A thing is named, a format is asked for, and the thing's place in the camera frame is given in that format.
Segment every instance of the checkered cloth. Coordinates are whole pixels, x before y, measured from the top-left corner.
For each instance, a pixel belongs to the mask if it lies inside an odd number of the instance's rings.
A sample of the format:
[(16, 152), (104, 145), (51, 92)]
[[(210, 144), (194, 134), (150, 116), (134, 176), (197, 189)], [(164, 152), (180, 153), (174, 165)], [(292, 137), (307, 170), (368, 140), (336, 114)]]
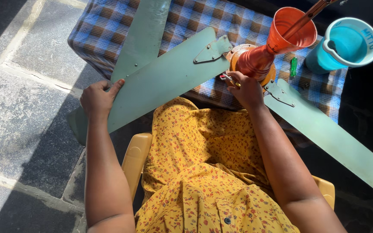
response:
[[(139, 0), (90, 0), (68, 38), (68, 44), (75, 53), (106, 79), (111, 77), (139, 3)], [(173, 0), (159, 56), (209, 26), (215, 29), (217, 38), (228, 35), (233, 46), (260, 46), (266, 43), (272, 20), (226, 0)], [(316, 43), (308, 48), (277, 55), (274, 60), (276, 80), (286, 80), (337, 123), (347, 68), (315, 75), (303, 65), (306, 55), (321, 39), (318, 36)], [(298, 58), (297, 75), (290, 77), (293, 57)], [(222, 108), (242, 108), (226, 90), (225, 82), (218, 78), (195, 87), (185, 95)], [(311, 144), (286, 121), (279, 116), (276, 119), (295, 146)]]

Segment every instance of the chair armrest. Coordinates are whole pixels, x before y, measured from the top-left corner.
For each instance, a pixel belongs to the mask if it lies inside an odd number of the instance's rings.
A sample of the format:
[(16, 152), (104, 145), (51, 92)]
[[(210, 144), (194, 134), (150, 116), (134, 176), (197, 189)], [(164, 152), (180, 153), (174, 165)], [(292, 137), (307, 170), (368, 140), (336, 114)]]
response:
[(122, 170), (125, 173), (132, 194), (132, 201), (138, 188), (139, 179), (143, 170), (143, 164), (149, 154), (152, 135), (150, 133), (136, 134), (132, 137), (126, 150), (122, 163)]
[(329, 181), (321, 179), (319, 177), (312, 176), (318, 185), (320, 192), (322, 193), (323, 197), (329, 203), (332, 209), (335, 208), (335, 187)]

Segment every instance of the green fan blade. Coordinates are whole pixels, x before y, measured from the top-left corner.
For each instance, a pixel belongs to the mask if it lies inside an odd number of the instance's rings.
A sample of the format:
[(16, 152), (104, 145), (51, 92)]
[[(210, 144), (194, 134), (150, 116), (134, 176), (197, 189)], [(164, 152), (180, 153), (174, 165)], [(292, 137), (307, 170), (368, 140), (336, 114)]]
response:
[[(203, 48), (215, 40), (214, 29), (207, 27), (131, 74), (113, 103), (108, 131), (117, 130), (226, 71), (230, 63), (223, 56), (212, 61), (194, 62)], [(229, 44), (226, 47), (231, 46), (228, 40), (225, 43)], [(67, 120), (79, 143), (85, 145), (87, 119), (84, 112), (76, 109)]]
[(126, 78), (158, 57), (170, 0), (142, 0), (120, 51), (111, 82)]
[(264, 97), (264, 103), (373, 188), (373, 153), (285, 80), (279, 79), (277, 85), (294, 102), (294, 107), (277, 101), (271, 94)]

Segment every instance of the yellow floral dress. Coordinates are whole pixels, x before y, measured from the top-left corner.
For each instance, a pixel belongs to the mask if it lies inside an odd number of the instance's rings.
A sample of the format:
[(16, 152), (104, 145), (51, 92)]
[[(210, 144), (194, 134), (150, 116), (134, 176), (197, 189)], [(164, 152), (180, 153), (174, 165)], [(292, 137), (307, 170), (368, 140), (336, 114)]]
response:
[(137, 232), (299, 232), (273, 200), (248, 113), (157, 108)]

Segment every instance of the woman's arm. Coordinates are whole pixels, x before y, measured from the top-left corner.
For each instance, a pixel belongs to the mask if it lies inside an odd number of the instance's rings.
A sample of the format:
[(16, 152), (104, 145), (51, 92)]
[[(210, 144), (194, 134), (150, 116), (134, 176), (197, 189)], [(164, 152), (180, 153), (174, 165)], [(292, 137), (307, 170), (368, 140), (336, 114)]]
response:
[(89, 233), (135, 231), (129, 185), (107, 132), (107, 118), (123, 84), (121, 79), (105, 92), (110, 84), (96, 82), (86, 88), (80, 98), (89, 122), (85, 186)]
[(264, 105), (259, 82), (240, 72), (230, 72), (230, 75), (241, 88), (228, 87), (228, 90), (250, 115), (267, 177), (289, 220), (301, 232), (346, 232), (308, 168)]

